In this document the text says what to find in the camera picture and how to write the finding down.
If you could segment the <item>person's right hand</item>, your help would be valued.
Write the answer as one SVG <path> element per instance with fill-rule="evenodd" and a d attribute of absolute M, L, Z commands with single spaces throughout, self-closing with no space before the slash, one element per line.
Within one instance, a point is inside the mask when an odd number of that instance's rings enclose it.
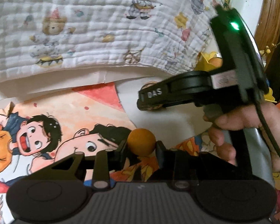
<path fill-rule="evenodd" d="M 264 102 L 261 104 L 261 111 L 280 147 L 280 109 L 273 103 Z M 255 105 L 239 107 L 227 114 L 221 115 L 217 119 L 209 119 L 206 115 L 203 116 L 203 119 L 206 122 L 212 123 L 208 130 L 208 135 L 211 142 L 216 145 L 218 156 L 233 165 L 236 164 L 236 150 L 225 141 L 223 130 L 242 130 L 244 128 L 264 130 Z"/>

